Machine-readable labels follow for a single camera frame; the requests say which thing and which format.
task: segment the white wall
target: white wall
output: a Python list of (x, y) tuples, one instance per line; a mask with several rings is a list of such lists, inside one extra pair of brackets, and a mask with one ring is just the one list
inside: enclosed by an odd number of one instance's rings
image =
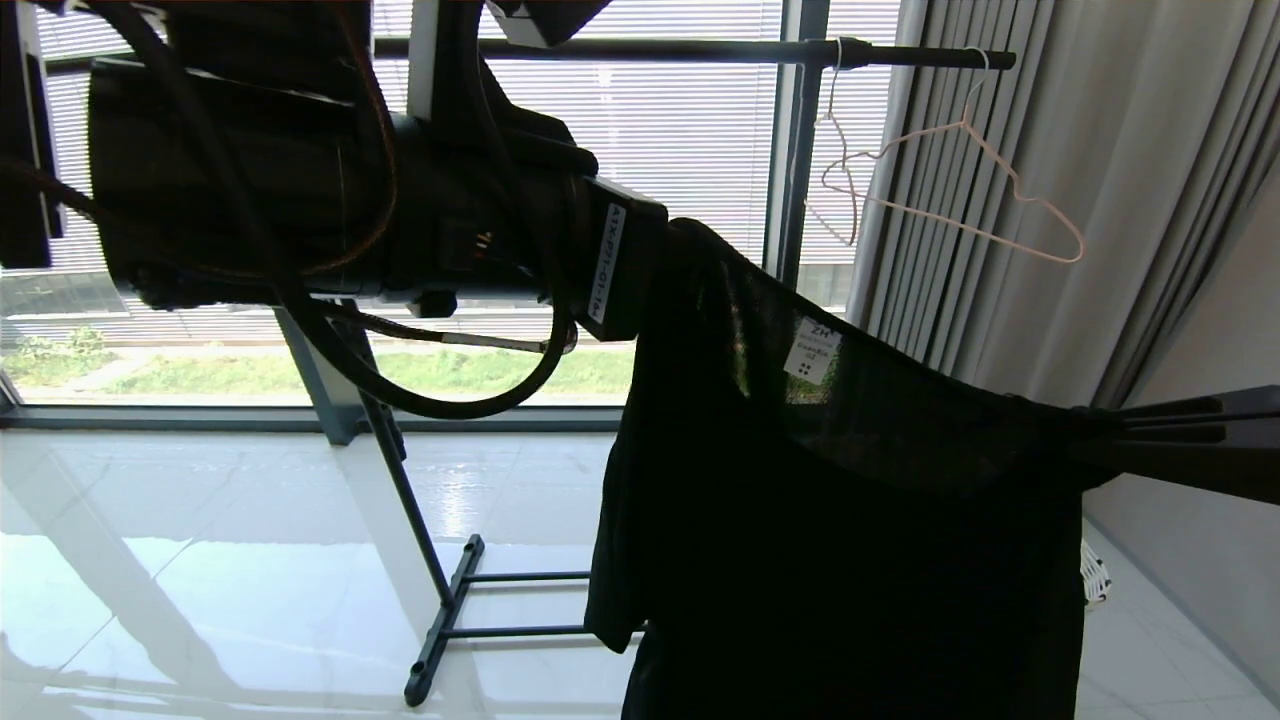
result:
[[(1137, 404), (1262, 384), (1280, 384), (1280, 173)], [(1126, 475), (1088, 493), (1085, 510), (1280, 697), (1280, 507)]]

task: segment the grass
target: grass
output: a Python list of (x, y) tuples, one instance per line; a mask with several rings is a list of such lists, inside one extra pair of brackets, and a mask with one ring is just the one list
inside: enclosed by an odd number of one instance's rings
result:
[(92, 355), (17, 355), (5, 357), (4, 369), (18, 387), (61, 387), (115, 360), (111, 352)]
[[(536, 356), (498, 351), (379, 354), (378, 366), (410, 389), (442, 395), (493, 395), (518, 383)], [(631, 384), (632, 354), (580, 348), (564, 357), (544, 392), (623, 395)], [(104, 388), (118, 395), (289, 395), (302, 380), (285, 356), (156, 357)]]

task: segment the white basket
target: white basket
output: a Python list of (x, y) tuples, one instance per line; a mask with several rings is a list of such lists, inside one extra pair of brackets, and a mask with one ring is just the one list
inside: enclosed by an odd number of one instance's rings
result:
[(1089, 543), (1083, 539), (1080, 541), (1080, 577), (1084, 578), (1085, 609), (1093, 610), (1106, 602), (1111, 593), (1111, 575), (1098, 553), (1093, 552)]

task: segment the clothes hanger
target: clothes hanger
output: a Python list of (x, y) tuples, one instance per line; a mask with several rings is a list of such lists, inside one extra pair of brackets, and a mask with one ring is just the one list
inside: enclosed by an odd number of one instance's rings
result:
[[(852, 227), (852, 229), (849, 233), (849, 238), (846, 240), (844, 236), (841, 236), (838, 232), (836, 232), (836, 228), (833, 228), (831, 225), (831, 223), (828, 223), (827, 219), (823, 218), (817, 210), (814, 210), (813, 208), (810, 208), (808, 205), (808, 202), (805, 204), (805, 209), (810, 214), (813, 214), (813, 217), (822, 224), (823, 228), (827, 229), (827, 232), (829, 232), (836, 240), (840, 240), (841, 242), (845, 242), (846, 245), (854, 245), (854, 242), (856, 242), (856, 240), (858, 240), (858, 213), (859, 213), (858, 201), (861, 200), (863, 204), (864, 204), (864, 208), (863, 208), (864, 213), (865, 213), (865, 204), (867, 202), (876, 202), (876, 204), (883, 205), (886, 208), (892, 208), (895, 210), (901, 210), (904, 213), (910, 213), (913, 215), (919, 215), (922, 218), (928, 218), (931, 220), (937, 220), (937, 222), (940, 222), (942, 224), (951, 225), (954, 228), (959, 228), (959, 229), (961, 229), (964, 232), (973, 233), (973, 234), (975, 234), (978, 237), (984, 237), (987, 240), (998, 242), (1001, 245), (1007, 245), (1009, 247), (1012, 247), (1014, 250), (1019, 250), (1021, 252), (1027, 252), (1029, 255), (1034, 255), (1036, 258), (1041, 258), (1041, 259), (1044, 259), (1044, 260), (1051, 260), (1053, 263), (1061, 263), (1064, 265), (1070, 265), (1073, 263), (1080, 261), (1084, 258), (1084, 247), (1085, 247), (1084, 236), (1080, 233), (1080, 229), (1078, 227), (1075, 227), (1075, 223), (1073, 223), (1052, 202), (1050, 202), (1050, 201), (1047, 201), (1047, 200), (1044, 200), (1042, 197), (1027, 197), (1023, 193), (1021, 178), (1014, 170), (1012, 165), (1010, 165), (1009, 161), (1005, 160), (1000, 155), (1000, 151), (997, 151), (989, 142), (987, 142), (986, 138), (983, 138), (982, 135), (973, 127), (973, 124), (972, 124), (972, 120), (973, 120), (973, 99), (977, 95), (978, 90), (982, 88), (983, 83), (987, 82), (987, 77), (991, 74), (991, 60), (987, 56), (987, 53), (984, 50), (982, 50), (980, 47), (966, 46), (965, 50), (974, 50), (974, 51), (977, 51), (977, 53), (979, 53), (982, 55), (983, 74), (982, 74), (982, 78), (979, 78), (978, 82), (975, 82), (973, 85), (973, 87), (969, 88), (969, 94), (965, 96), (964, 111), (961, 113), (961, 117), (960, 117), (959, 120), (956, 120), (954, 123), (945, 124), (945, 126), (938, 126), (938, 127), (933, 127), (933, 128), (927, 128), (927, 129), (919, 129), (919, 131), (915, 131), (915, 132), (909, 132), (909, 133), (906, 133), (906, 135), (904, 135), (904, 136), (901, 136), (901, 137), (899, 137), (896, 140), (891, 140), (888, 143), (886, 143), (883, 147), (881, 147), (879, 151), (877, 151), (877, 152), (850, 152), (849, 151), (849, 141), (845, 137), (845, 131), (844, 131), (842, 127), (840, 127), (840, 119), (836, 118), (836, 113), (835, 113), (836, 81), (840, 77), (840, 65), (842, 64), (841, 60), (844, 59), (842, 58), (842, 55), (844, 55), (844, 44), (841, 42), (841, 38), (837, 37), (836, 38), (836, 68), (835, 68), (835, 73), (832, 73), (832, 77), (831, 77), (831, 94), (827, 97), (827, 113), (824, 115), (822, 115), (820, 118), (818, 118), (818, 123), (817, 124), (820, 126), (824, 120), (829, 120), (831, 124), (832, 124), (832, 127), (836, 128), (836, 135), (840, 136), (841, 158), (838, 160), (836, 160), (835, 163), (827, 165), (827, 168), (822, 172), (822, 187), (824, 187), (827, 190), (833, 190), (836, 192), (841, 192), (841, 193), (845, 193), (845, 195), (850, 196), (850, 201), (851, 201), (851, 206), (852, 206), (852, 214), (854, 214), (854, 227)], [(1044, 208), (1055, 218), (1057, 218), (1057, 220), (1060, 223), (1062, 223), (1062, 225), (1066, 227), (1068, 231), (1071, 232), (1071, 234), (1075, 237), (1075, 242), (1076, 242), (1076, 254), (1075, 254), (1075, 256), (1073, 256), (1073, 258), (1062, 258), (1060, 255), (1053, 255), (1053, 254), (1050, 254), (1050, 252), (1043, 252), (1043, 251), (1036, 250), (1033, 247), (1027, 247), (1025, 245), (1020, 245), (1020, 243), (1018, 243), (1015, 241), (1011, 241), (1011, 240), (1007, 240), (1007, 238), (992, 234), (992, 233), (989, 233), (987, 231), (983, 231), (980, 228), (975, 228), (973, 225), (968, 225), (965, 223), (961, 223), (960, 220), (954, 220), (951, 218), (947, 218), (945, 215), (940, 215), (937, 213), (928, 213), (925, 210), (918, 210), (915, 208), (909, 208), (909, 206), (901, 205), (899, 202), (890, 202), (888, 200), (881, 200), (878, 197), (872, 197), (869, 193), (868, 195), (863, 195), (863, 193), (859, 193), (858, 190), (854, 188), (854, 177), (852, 177), (852, 173), (850, 173), (850, 170), (849, 170), (849, 160), (851, 160), (854, 158), (869, 158), (872, 160), (879, 160), (881, 158), (884, 156), (886, 152), (888, 152), (891, 149), (893, 149), (897, 145), (901, 145), (901, 143), (908, 142), (910, 140), (918, 140), (920, 137), (925, 137), (925, 136), (931, 136), (931, 135), (937, 135), (937, 133), (942, 133), (942, 132), (947, 132), (947, 131), (952, 131), (952, 129), (961, 129), (961, 131), (964, 131), (970, 138), (973, 138), (974, 142), (978, 143), (978, 146), (982, 149), (982, 152), (987, 158), (991, 158), (996, 163), (996, 165), (998, 165), (1000, 169), (1002, 169), (1005, 172), (1005, 174), (1009, 176), (1009, 178), (1012, 181), (1014, 199), (1018, 202), (1030, 204), (1030, 205), (1039, 205), (1041, 208)], [(845, 173), (845, 181), (847, 182), (846, 187), (836, 187), (836, 186), (831, 184), (827, 181), (827, 176), (829, 176), (831, 172), (835, 170), (837, 167)]]

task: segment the curtain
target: curtain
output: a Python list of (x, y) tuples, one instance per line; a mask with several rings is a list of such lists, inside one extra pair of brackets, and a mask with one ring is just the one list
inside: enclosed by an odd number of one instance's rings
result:
[[(1257, 196), (1280, 147), (1280, 5), (1271, 0), (931, 3), (922, 44), (1018, 53), (975, 127), (1024, 188), (1080, 227), (1059, 265), (938, 223), (872, 210), (850, 319), (965, 382), (1060, 405), (1132, 393)], [(972, 73), (895, 76), (888, 135), (960, 115)], [(896, 118), (891, 105), (891, 120)], [(904, 146), (879, 197), (1071, 255), (1048, 213), (952, 132)]]

